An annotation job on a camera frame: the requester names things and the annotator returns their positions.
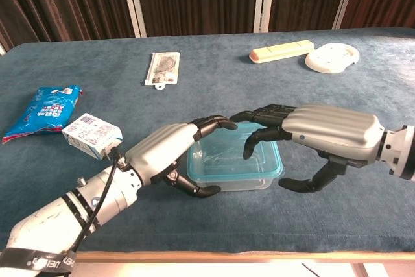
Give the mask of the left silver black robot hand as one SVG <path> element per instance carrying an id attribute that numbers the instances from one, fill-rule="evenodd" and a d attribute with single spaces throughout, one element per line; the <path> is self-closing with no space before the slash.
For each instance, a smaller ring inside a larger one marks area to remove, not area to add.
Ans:
<path id="1" fill-rule="evenodd" d="M 236 130 L 238 126 L 222 115 L 165 125 L 129 149 L 125 161 L 144 186 L 164 181 L 192 197 L 211 197 L 220 193 L 221 188 L 194 184 L 178 172 L 178 160 L 196 142 L 221 128 Z"/>

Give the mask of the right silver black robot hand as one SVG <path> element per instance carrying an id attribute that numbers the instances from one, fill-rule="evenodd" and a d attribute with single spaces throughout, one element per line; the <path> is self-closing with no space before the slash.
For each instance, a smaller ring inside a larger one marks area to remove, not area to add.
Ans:
<path id="1" fill-rule="evenodd" d="M 243 157 L 249 159 L 261 141 L 288 141 L 314 149 L 327 163 L 311 178 L 282 178 L 279 186 L 297 193 L 322 190 L 348 166 L 361 168 L 374 163 L 385 129 L 374 114 L 327 104 L 299 107 L 269 104 L 231 116 L 231 121 L 257 123 L 244 145 Z"/>

